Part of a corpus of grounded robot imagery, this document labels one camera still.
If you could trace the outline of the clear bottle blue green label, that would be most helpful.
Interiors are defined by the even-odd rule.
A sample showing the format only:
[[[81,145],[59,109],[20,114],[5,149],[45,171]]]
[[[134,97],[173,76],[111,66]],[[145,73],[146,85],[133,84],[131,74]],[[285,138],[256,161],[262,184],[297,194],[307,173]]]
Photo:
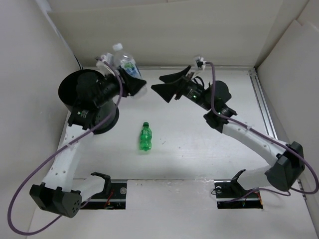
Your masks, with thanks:
[[[115,52],[113,56],[113,64],[117,68],[117,70],[120,71],[119,69],[121,68],[125,70],[126,73],[128,73],[131,77],[142,79],[141,73],[136,65],[133,56],[123,50],[122,44],[117,43],[113,45],[113,50]],[[132,95],[132,93],[129,92],[128,84],[124,81],[124,76],[122,76],[121,78],[125,92],[133,99],[139,99],[147,93],[147,87],[142,86],[135,95]]]

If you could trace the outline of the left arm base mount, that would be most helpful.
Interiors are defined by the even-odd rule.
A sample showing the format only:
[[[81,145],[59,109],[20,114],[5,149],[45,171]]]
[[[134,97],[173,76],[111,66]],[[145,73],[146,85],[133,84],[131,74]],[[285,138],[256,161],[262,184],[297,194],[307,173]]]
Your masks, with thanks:
[[[112,180],[109,175],[93,172],[74,190],[82,197],[82,210],[124,210],[127,180]]]

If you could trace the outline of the green plastic soda bottle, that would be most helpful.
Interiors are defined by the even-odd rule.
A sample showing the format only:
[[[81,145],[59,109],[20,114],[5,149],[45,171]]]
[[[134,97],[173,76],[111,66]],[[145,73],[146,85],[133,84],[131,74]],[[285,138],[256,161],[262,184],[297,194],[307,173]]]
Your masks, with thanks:
[[[152,148],[152,130],[148,122],[144,122],[140,136],[139,136],[139,149],[142,151],[149,151]]]

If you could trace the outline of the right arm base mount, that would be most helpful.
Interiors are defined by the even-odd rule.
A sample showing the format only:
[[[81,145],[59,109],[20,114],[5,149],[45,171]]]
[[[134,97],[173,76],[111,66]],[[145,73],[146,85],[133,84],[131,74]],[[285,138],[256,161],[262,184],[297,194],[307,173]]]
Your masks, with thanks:
[[[240,170],[231,179],[217,179],[211,195],[216,197],[218,209],[263,209],[259,191],[245,190],[238,179],[246,170]]]

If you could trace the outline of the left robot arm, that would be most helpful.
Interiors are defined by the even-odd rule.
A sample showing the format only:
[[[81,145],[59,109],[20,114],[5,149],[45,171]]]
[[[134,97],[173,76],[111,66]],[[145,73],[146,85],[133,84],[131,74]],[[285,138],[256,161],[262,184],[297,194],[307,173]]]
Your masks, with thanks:
[[[132,97],[146,84],[124,69],[107,75],[96,70],[79,70],[61,82],[58,95],[70,117],[61,151],[41,184],[32,185],[29,192],[40,209],[72,218],[92,196],[104,198],[111,193],[111,177],[99,172],[91,173],[79,186],[72,186],[81,158],[79,150],[91,136],[106,133],[116,125],[119,103],[114,102],[114,97]]]

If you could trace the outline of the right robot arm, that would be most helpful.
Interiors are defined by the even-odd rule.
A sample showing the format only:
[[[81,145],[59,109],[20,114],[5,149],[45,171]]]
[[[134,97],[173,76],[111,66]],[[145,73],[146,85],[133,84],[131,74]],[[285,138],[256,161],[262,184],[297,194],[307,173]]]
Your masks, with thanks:
[[[188,66],[178,73],[160,76],[162,83],[152,85],[151,89],[167,103],[186,97],[207,110],[203,117],[212,129],[237,140],[267,162],[265,167],[240,170],[230,179],[231,192],[242,196],[250,190],[270,186],[282,192],[290,191],[305,169],[301,145],[271,138],[241,122],[236,111],[226,104],[231,94],[224,82],[216,80],[214,66],[211,67],[212,82],[207,88],[192,80],[190,69]]]

